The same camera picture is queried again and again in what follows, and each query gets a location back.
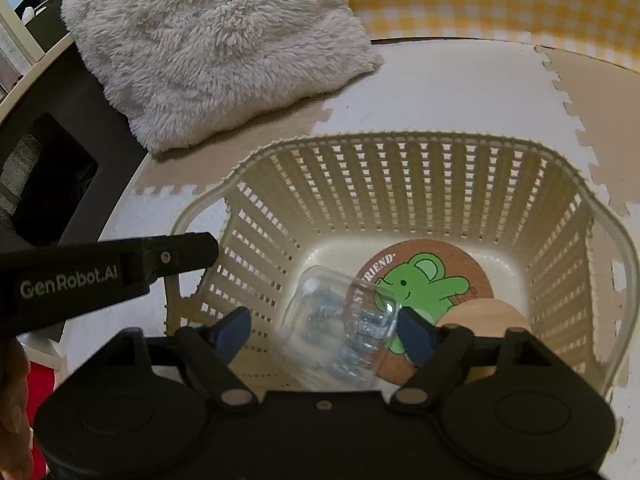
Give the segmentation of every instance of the red object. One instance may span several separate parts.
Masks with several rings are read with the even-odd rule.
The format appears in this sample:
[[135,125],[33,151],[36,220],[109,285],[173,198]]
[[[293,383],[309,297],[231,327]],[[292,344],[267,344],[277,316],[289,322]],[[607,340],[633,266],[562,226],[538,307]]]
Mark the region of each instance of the red object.
[[[31,363],[31,371],[27,376],[29,383],[29,399],[27,400],[27,417],[29,425],[33,427],[33,419],[37,409],[44,400],[53,393],[55,376],[54,371],[46,366]],[[33,475],[31,480],[40,480],[45,475],[45,462],[42,453],[36,444],[33,444]]]

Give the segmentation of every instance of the wooden coaster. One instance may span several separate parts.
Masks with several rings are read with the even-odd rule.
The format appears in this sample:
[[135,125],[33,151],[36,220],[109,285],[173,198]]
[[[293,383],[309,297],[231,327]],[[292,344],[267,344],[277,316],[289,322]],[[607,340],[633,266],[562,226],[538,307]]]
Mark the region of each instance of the wooden coaster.
[[[471,256],[454,245],[428,238],[400,242],[380,251],[357,277],[388,288],[402,306],[412,307],[433,324],[460,303],[494,296],[484,270]],[[403,384],[414,372],[396,335],[378,376]]]

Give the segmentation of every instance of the beige foam mat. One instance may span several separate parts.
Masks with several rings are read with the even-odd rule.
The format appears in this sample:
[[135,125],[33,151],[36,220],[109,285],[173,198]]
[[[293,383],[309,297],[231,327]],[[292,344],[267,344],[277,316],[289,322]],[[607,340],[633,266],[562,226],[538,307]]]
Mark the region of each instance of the beige foam mat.
[[314,125],[331,116],[324,109],[324,98],[303,100],[285,110],[261,115],[235,130],[216,134],[207,142],[188,150],[172,150],[161,158],[152,158],[140,171],[135,183],[136,193],[159,193],[163,187],[173,187],[174,193],[186,186],[196,186],[193,194],[226,177],[253,150],[287,137],[311,134]]
[[[628,216],[626,204],[640,203],[638,186],[638,153],[640,136],[640,74],[587,56],[564,50],[537,47],[546,54],[545,66],[558,74],[554,85],[566,92],[571,102],[565,108],[580,117],[584,126],[576,135],[583,146],[591,146],[598,164],[590,164],[596,184],[605,184],[609,205],[620,215]],[[616,323],[622,318],[623,293],[616,290],[613,269],[618,257],[615,246],[604,231],[596,226],[591,239],[596,296],[600,304],[615,305],[601,309],[598,324],[609,329],[596,342],[596,352],[608,355],[615,338]],[[628,373],[620,383],[626,384]]]

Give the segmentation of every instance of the basket handle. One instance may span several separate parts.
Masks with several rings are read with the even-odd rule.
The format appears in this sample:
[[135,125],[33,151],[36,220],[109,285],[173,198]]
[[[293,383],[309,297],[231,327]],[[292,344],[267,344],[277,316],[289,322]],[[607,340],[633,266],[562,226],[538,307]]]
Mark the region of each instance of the basket handle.
[[611,351],[611,355],[604,365],[604,378],[598,392],[607,397],[615,385],[616,378],[628,355],[636,323],[640,313],[640,261],[638,252],[626,227],[618,216],[599,200],[596,200],[590,190],[580,195],[586,200],[593,211],[594,218],[602,225],[607,235],[614,241],[622,263],[625,266],[626,298],[625,309],[620,332]]

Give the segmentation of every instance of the yellow checkered fabric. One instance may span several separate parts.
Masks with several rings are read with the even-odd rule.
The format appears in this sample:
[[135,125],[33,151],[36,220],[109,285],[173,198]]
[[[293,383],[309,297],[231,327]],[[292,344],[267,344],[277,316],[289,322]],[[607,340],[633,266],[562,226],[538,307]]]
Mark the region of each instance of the yellow checkered fabric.
[[351,8],[372,39],[519,41],[640,72],[640,0],[351,0]]

